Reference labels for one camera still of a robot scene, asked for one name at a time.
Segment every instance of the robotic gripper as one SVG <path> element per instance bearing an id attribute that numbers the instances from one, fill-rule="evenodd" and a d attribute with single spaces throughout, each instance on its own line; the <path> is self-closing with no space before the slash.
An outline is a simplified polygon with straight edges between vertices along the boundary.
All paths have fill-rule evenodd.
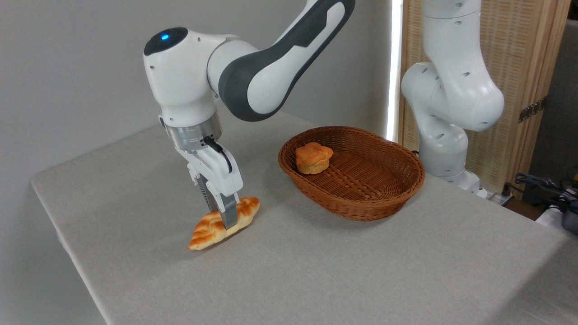
<path id="1" fill-rule="evenodd" d="M 237 118 L 261 121 L 275 114 L 301 74 L 351 16 L 355 0 L 307 0 L 304 10 L 268 49 L 235 35 L 207 35 L 184 27 L 154 35 L 144 66 L 159 116 L 175 149 L 225 228 L 237 221 L 239 167 L 221 136 L 215 101 Z"/>

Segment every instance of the bread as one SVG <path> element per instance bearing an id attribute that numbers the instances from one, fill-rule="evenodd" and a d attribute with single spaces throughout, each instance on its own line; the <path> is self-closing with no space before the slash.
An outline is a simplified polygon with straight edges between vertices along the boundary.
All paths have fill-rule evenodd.
<path id="1" fill-rule="evenodd" d="M 259 210 L 260 205 L 257 198 L 241 198 L 237 204 L 237 224 L 229 229 L 225 229 L 219 211 L 207 213 L 195 227 L 188 248 L 199 250 L 209 247 L 247 227 L 253 221 L 253 217 Z"/>
<path id="2" fill-rule="evenodd" d="M 331 148 L 310 142 L 295 149 L 295 165 L 300 173 L 317 174 L 329 167 L 331 156 L 333 156 Z"/>

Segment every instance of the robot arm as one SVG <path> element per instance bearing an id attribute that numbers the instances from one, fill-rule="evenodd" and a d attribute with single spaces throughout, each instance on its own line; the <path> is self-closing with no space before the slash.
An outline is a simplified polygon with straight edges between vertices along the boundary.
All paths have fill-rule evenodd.
<path id="1" fill-rule="evenodd" d="M 235 35 L 207 35 L 183 27 L 164 30 L 144 48 L 144 65 L 161 123 L 189 162 L 209 208 L 226 228 L 236 223 L 243 186 L 231 153 L 216 143 L 221 126 L 215 99 L 238 118 L 275 114 L 301 74 L 350 17 L 355 0 L 307 0 L 303 12 L 268 49 Z"/>
<path id="2" fill-rule="evenodd" d="M 504 107 L 481 54 L 480 9 L 481 0 L 424 0 L 423 46 L 431 62 L 414 64 L 402 80 L 425 170 L 474 193 L 480 186 L 465 170 L 464 128 L 490 128 Z"/>

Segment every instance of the wicker basket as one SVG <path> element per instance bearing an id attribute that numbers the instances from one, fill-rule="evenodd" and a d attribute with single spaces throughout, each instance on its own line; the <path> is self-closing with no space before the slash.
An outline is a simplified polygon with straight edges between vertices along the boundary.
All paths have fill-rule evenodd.
<path id="1" fill-rule="evenodd" d="M 317 142 L 334 151 L 329 168 L 303 175 L 295 149 Z M 399 211 L 424 183 L 420 160 L 408 149 L 353 127 L 319 127 L 291 138 L 279 152 L 279 165 L 315 203 L 342 217 L 372 221 Z"/>

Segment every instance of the table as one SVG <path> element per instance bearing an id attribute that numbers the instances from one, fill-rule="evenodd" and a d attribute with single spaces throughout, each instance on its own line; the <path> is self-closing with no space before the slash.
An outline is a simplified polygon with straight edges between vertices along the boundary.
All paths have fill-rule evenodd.
<path id="1" fill-rule="evenodd" d="M 154 127 L 36 175 L 58 236 L 109 324 L 576 324 L 577 242 L 428 176 L 396 215 L 360 223 L 277 165 L 314 125 L 219 108 L 252 225 L 187 250 L 208 209 Z"/>

